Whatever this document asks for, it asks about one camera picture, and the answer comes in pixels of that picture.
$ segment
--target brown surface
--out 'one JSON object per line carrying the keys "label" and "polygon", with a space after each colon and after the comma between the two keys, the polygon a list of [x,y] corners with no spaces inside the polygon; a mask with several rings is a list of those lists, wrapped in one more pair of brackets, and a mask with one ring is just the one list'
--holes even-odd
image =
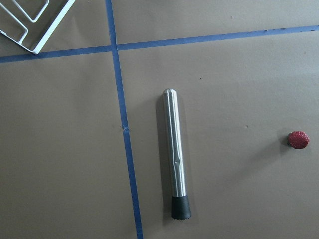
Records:
{"label": "brown surface", "polygon": [[[120,52],[145,238],[316,239],[319,33]],[[179,94],[192,218],[170,218],[161,94]],[[294,130],[305,149],[287,146]]]}
{"label": "brown surface", "polygon": [[317,0],[115,0],[118,43],[317,25]]}
{"label": "brown surface", "polygon": [[0,238],[136,238],[112,54],[0,71]]}

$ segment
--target painter's tape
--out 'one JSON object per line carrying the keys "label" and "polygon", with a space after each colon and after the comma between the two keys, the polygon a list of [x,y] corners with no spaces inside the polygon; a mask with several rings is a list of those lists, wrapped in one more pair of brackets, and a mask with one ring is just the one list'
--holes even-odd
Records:
{"label": "painter's tape", "polygon": [[70,49],[70,50],[48,51],[48,52],[41,52],[37,55],[22,54],[22,55],[14,55],[14,56],[3,56],[3,57],[0,57],[0,63],[55,58],[55,57],[62,57],[62,56],[86,55],[86,54],[110,52],[110,51],[112,51],[111,46],[96,46],[96,47],[78,48],[78,49]]}
{"label": "painter's tape", "polygon": [[158,47],[158,46],[171,46],[171,45],[206,42],[206,41],[220,41],[220,40],[227,40],[227,39],[270,36],[270,35],[289,34],[289,33],[297,33],[297,32],[318,31],[318,30],[319,30],[319,25],[314,25],[314,26],[279,28],[279,29],[271,29],[271,30],[226,33],[226,34],[208,35],[208,36],[194,36],[194,37],[185,37],[185,38],[168,39],[168,40],[119,44],[118,50],[124,51],[124,50],[133,50],[133,49]]}
{"label": "painter's tape", "polygon": [[119,58],[118,46],[116,42],[116,32],[115,32],[113,10],[112,10],[112,2],[111,0],[105,0],[105,3],[106,3],[106,10],[107,10],[108,22],[109,22],[115,80],[116,80],[116,86],[118,90],[118,98],[119,98],[119,104],[120,104],[120,114],[121,114],[121,121],[122,121],[122,127],[123,127],[124,146],[125,146],[126,160],[128,165],[128,171],[129,171],[129,180],[130,180],[131,195],[132,195],[132,201],[133,201],[135,227],[136,227],[137,238],[143,239],[143,229],[142,229],[139,197],[138,197],[138,190],[136,186],[136,178],[135,178],[128,117],[127,117],[127,111],[126,111],[126,105],[125,105],[120,58]]}

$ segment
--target table surface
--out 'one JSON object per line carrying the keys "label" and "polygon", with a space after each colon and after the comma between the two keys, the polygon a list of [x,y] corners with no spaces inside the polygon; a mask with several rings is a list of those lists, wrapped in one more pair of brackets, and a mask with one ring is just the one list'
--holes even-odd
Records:
{"label": "table surface", "polygon": [[[0,37],[0,238],[317,239],[319,2],[77,0]],[[189,220],[170,217],[178,93]],[[287,146],[305,131],[305,149]]]}

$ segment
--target stainless steel muddler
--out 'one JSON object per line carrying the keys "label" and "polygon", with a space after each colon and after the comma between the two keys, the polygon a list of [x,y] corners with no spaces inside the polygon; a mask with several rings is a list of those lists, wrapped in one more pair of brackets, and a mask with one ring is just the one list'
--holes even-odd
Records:
{"label": "stainless steel muddler", "polygon": [[176,90],[166,89],[163,92],[163,100],[171,175],[171,216],[174,219],[184,220],[191,217],[191,212],[185,184]]}

